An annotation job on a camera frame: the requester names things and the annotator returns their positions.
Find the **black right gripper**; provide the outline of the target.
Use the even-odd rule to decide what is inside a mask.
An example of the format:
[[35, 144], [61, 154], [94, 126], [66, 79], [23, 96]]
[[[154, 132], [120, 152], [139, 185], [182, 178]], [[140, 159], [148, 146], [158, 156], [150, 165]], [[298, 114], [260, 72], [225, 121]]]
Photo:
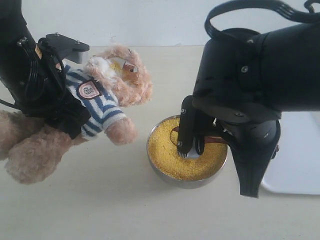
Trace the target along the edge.
[[273, 155], [281, 114], [264, 100], [256, 36], [254, 30], [230, 28], [205, 44], [192, 105], [217, 120], [218, 133], [239, 153]]

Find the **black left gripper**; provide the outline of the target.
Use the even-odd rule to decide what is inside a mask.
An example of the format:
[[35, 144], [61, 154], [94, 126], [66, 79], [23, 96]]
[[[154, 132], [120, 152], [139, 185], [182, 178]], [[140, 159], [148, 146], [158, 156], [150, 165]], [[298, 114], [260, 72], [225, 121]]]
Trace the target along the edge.
[[68, 90], [66, 67], [56, 67], [62, 61], [46, 37], [0, 40], [0, 78], [14, 99], [12, 108], [45, 119], [73, 140], [91, 114]]

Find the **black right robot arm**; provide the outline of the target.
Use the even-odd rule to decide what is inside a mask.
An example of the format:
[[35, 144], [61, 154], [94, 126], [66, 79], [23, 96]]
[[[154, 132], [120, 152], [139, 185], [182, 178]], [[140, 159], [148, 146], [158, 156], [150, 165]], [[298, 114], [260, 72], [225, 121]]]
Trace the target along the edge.
[[192, 98], [231, 148], [240, 194], [257, 198], [282, 113], [320, 108], [320, 25], [219, 31], [204, 46]]

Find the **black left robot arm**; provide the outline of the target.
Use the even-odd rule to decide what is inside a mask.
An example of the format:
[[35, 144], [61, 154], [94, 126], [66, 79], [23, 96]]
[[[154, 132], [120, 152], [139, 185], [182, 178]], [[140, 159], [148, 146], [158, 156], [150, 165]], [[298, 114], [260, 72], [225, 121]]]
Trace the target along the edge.
[[51, 33], [35, 41], [22, 14], [20, 0], [0, 2], [0, 80], [14, 103], [1, 104], [22, 111], [75, 139], [91, 117], [67, 88], [62, 60], [80, 64], [89, 45]]

